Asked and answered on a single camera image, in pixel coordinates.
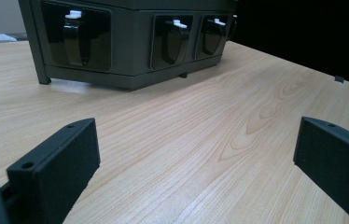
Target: dark wall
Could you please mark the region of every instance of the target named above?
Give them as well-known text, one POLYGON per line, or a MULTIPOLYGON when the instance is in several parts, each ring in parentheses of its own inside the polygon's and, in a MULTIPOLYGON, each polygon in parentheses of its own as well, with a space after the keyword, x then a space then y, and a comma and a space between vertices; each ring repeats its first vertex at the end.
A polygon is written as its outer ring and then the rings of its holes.
POLYGON ((349 81, 349 0, 240 0, 232 41, 349 81))

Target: wooden table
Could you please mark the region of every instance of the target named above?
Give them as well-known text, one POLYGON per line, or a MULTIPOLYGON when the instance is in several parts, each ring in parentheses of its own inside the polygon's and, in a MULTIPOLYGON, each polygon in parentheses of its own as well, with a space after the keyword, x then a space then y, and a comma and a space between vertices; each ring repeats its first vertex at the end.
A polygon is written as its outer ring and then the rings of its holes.
POLYGON ((217 66, 138 91, 45 86, 27 42, 0 44, 0 186, 96 118, 101 167, 65 223, 349 223, 293 163, 301 116, 349 130, 349 82, 229 42, 217 66))

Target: dark gray device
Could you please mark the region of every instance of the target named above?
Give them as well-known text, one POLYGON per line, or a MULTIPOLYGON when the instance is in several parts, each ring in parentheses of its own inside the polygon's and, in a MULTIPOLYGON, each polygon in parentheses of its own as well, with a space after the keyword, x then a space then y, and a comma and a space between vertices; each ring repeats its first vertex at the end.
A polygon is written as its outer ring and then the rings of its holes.
POLYGON ((220 62, 234 0, 19 0, 40 84, 139 89, 220 62))

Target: glossy black panel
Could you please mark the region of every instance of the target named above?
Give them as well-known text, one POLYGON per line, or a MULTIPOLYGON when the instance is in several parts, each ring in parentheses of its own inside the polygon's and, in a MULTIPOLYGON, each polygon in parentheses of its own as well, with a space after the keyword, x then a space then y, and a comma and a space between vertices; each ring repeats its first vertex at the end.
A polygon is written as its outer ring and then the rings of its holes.
POLYGON ((192 16, 157 16, 155 18, 152 69, 171 67, 185 60, 192 18, 192 16))
POLYGON ((102 72, 109 70, 110 12, 50 2, 42 2, 42 10, 53 65, 102 72), (70 10, 81 11, 81 18, 66 19, 70 10))
POLYGON ((227 40, 227 21, 228 16, 203 16, 195 59, 216 55, 218 49, 225 45, 227 40))

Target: mounting hole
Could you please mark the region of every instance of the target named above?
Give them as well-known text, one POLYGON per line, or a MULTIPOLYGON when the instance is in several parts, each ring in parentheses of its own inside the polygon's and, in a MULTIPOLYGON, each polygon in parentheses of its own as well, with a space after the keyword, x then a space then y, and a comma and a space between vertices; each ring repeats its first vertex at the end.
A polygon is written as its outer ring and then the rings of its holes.
POLYGON ((23 166, 22 166, 22 169, 29 169, 31 168, 32 166, 34 166, 35 164, 32 163, 32 162, 26 162, 23 166))

